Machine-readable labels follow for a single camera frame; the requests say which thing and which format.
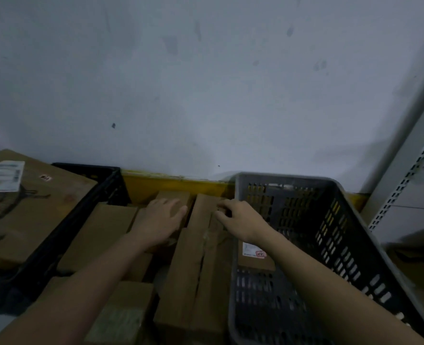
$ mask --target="person's left arm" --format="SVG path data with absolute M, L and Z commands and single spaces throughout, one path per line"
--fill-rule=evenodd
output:
M 151 201 L 128 234 L 9 324 L 0 333 L 0 344 L 81 344 L 137 256 L 179 228 L 187 207 L 171 217 L 178 201 Z

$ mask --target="person's left hand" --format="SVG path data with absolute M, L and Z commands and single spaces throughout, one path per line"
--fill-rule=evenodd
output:
M 172 207 L 179 201 L 179 199 L 151 201 L 145 209 L 143 218 L 132 226 L 128 235 L 146 248 L 165 242 L 175 230 L 178 230 L 181 220 L 188 211 L 188 207 L 183 206 L 177 214 L 170 216 Z

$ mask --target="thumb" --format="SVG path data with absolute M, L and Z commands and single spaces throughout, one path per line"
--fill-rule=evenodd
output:
M 224 226 L 230 224 L 230 217 L 227 217 L 225 213 L 221 212 L 221 211 L 215 211 L 215 218 L 218 219 L 219 222 L 221 222 Z
M 188 212 L 188 206 L 181 206 L 178 210 L 177 214 L 175 214 L 172 218 L 177 222 L 180 223 L 180 221 L 185 216 L 186 212 Z

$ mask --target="forearm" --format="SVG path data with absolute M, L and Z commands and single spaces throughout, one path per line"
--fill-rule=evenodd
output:
M 280 233 L 262 233 L 259 247 L 279 264 L 336 344 L 424 344 L 410 327 Z
M 15 319 L 0 333 L 0 344 L 80 344 L 116 284 L 146 249 L 128 235 Z

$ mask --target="person's right arm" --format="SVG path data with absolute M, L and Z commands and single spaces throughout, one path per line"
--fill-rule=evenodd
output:
M 424 345 L 411 327 L 272 229 L 247 202 L 224 200 L 220 206 L 232 218 L 217 211 L 217 219 L 278 263 L 336 344 Z

